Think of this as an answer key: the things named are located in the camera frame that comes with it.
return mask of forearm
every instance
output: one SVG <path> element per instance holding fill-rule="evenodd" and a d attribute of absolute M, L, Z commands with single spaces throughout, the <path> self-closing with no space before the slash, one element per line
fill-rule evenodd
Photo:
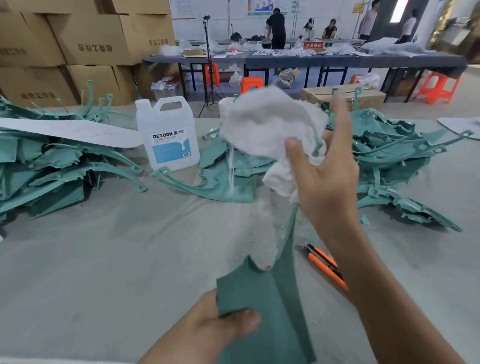
<path fill-rule="evenodd" d="M 385 266 L 358 220 L 349 219 L 332 228 L 324 242 L 343 274 L 378 363 L 464 363 Z"/>

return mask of product label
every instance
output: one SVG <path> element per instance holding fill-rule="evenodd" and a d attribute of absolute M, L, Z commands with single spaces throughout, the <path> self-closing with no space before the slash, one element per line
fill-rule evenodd
<path fill-rule="evenodd" d="M 150 138 L 157 163 L 171 162 L 192 155 L 190 141 L 185 139 L 183 130 L 153 133 Z"/>

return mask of black hair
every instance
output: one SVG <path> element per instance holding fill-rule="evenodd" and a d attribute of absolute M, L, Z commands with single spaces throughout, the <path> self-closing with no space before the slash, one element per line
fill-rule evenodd
<path fill-rule="evenodd" d="M 304 26 L 305 29 L 309 28 L 309 26 L 308 26 L 309 23 L 312 23 L 312 24 L 315 23 L 315 21 L 313 20 L 313 18 L 310 18 L 310 19 L 307 21 L 307 23 L 306 23 L 305 26 Z"/>

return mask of man in black clothes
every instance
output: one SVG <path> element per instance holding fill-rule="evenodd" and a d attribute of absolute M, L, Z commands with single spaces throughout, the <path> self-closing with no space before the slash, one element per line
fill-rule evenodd
<path fill-rule="evenodd" d="M 285 41 L 287 34 L 285 32 L 285 17 L 280 12 L 279 8 L 273 10 L 273 14 L 268 19 L 270 22 L 270 29 L 268 30 L 267 38 L 272 34 L 272 49 L 285 48 Z"/>

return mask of black shirt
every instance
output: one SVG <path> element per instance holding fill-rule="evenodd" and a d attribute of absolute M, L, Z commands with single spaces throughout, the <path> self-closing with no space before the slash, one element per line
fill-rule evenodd
<path fill-rule="evenodd" d="M 325 36 L 327 38 L 330 38 L 333 32 L 336 32 L 336 26 L 334 26 L 333 28 L 329 28 L 329 27 L 325 28 Z"/>
<path fill-rule="evenodd" d="M 272 27 L 272 36 L 285 36 L 285 17 L 283 14 L 276 12 L 268 18 Z"/>

